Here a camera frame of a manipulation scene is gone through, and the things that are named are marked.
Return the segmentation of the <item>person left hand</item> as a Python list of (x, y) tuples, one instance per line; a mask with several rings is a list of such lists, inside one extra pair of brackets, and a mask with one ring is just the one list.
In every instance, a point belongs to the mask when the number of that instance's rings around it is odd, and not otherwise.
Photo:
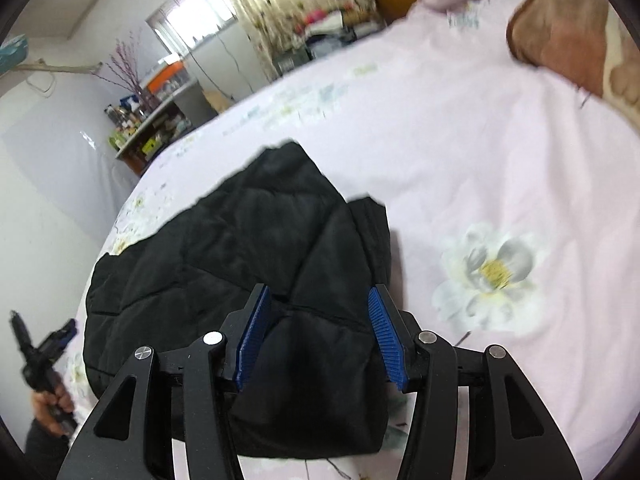
[(32, 408), (35, 420), (52, 436), (68, 437), (73, 433), (73, 431), (65, 429), (53, 416), (54, 408), (58, 408), (66, 414), (73, 414), (75, 409), (74, 402), (62, 382), (55, 387), (54, 393), (33, 391)]

